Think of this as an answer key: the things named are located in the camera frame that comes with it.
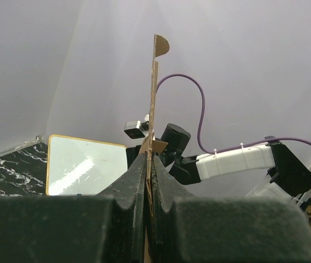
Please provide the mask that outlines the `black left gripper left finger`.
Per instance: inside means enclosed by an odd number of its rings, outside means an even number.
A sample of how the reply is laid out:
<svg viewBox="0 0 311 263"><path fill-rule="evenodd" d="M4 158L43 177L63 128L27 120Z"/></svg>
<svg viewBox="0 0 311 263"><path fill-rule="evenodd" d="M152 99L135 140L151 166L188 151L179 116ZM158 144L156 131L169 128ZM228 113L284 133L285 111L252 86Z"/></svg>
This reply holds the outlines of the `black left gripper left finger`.
<svg viewBox="0 0 311 263"><path fill-rule="evenodd" d="M0 262L143 262L146 156L94 196L0 197Z"/></svg>

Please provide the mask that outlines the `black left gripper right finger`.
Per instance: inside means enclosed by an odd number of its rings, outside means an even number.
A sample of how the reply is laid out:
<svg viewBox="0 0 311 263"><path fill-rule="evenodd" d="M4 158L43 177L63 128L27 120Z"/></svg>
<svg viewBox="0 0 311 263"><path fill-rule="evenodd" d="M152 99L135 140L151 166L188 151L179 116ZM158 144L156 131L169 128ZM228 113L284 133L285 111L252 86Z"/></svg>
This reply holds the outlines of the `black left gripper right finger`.
<svg viewBox="0 0 311 263"><path fill-rule="evenodd" d="M291 203L197 197L152 165L153 262L311 262L311 230Z"/></svg>

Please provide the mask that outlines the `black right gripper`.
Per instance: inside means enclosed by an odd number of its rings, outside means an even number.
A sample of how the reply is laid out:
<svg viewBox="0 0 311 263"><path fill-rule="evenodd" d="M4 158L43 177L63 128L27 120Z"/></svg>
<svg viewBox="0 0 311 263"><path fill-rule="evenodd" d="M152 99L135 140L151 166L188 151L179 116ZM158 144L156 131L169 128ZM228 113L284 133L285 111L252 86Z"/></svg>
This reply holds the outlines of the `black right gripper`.
<svg viewBox="0 0 311 263"><path fill-rule="evenodd" d="M128 147L126 149L128 168L131 167L132 163L138 156L140 148L141 148L140 146L135 146L135 147ZM158 152L156 150L153 150L153 152L155 156L158 156L160 158L160 161L162 162L165 168L172 164L172 149L168 149L166 147L162 152Z"/></svg>

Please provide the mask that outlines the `cardboard box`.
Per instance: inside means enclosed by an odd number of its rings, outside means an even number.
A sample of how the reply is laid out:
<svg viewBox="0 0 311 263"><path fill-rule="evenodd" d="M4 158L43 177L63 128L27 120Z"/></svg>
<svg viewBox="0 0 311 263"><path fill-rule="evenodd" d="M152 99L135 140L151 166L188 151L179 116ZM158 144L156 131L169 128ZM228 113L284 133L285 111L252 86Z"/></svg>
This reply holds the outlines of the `cardboard box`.
<svg viewBox="0 0 311 263"><path fill-rule="evenodd" d="M149 126L148 135L144 139L140 153L147 154L147 166L146 166L146 179L145 179L145 205L146 211L144 216L149 216L149 219L145 222L149 222L149 226L146 226L145 232L145 253L144 262L152 262L151 258L151 234L154 232L154 205L152 197L152 183L151 183L151 170L152 170L152 156L153 156L153 142L154 142L154 115L156 107L156 93L158 85L158 69L159 64L156 60L157 57L166 54L170 49L170 44L166 38L161 35L155 34L153 37L153 58L152 58L152 70L151 70L151 94L150 94L150 107L149 107Z"/></svg>

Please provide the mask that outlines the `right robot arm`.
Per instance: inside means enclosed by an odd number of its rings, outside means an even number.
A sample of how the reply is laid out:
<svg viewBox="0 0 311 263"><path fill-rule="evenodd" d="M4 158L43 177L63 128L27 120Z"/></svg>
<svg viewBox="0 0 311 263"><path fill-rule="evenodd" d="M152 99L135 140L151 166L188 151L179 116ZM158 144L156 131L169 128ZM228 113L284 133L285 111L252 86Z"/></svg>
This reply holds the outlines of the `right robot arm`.
<svg viewBox="0 0 311 263"><path fill-rule="evenodd" d="M158 150L158 156L169 174L183 185L193 185L217 176L248 170L266 169L267 176L250 196L296 197L311 189L311 172L279 141L222 153L182 156L191 135L181 127L169 123L159 142L167 145Z"/></svg>

